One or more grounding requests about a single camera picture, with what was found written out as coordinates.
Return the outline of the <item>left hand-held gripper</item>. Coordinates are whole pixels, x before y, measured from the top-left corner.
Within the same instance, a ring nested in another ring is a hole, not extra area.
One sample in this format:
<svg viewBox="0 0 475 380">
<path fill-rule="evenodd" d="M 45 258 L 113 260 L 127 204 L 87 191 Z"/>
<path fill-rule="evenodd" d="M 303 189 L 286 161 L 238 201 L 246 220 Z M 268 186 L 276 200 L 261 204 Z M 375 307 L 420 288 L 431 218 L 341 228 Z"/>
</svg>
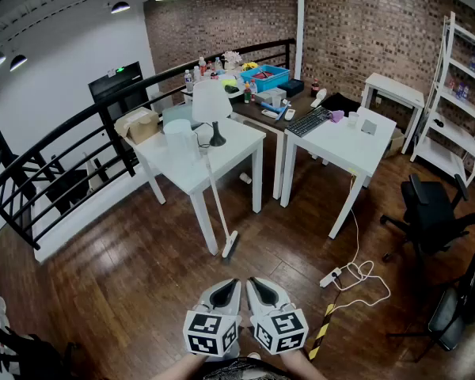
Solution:
<svg viewBox="0 0 475 380">
<path fill-rule="evenodd" d="M 188 352 L 206 357 L 238 357 L 241 281 L 226 279 L 206 289 L 186 313 L 183 336 Z"/>
</svg>

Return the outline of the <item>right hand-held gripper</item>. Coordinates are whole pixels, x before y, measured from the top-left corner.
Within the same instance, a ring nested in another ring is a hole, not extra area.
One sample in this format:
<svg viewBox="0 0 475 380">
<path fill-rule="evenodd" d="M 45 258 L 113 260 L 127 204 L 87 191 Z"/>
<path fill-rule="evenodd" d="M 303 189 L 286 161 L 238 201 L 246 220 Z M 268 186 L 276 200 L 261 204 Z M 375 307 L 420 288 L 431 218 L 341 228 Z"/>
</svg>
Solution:
<svg viewBox="0 0 475 380">
<path fill-rule="evenodd" d="M 304 346 L 309 328 L 301 309 L 294 309 L 287 292 L 259 277 L 246 282 L 253 336 L 270 354 L 283 354 Z"/>
</svg>

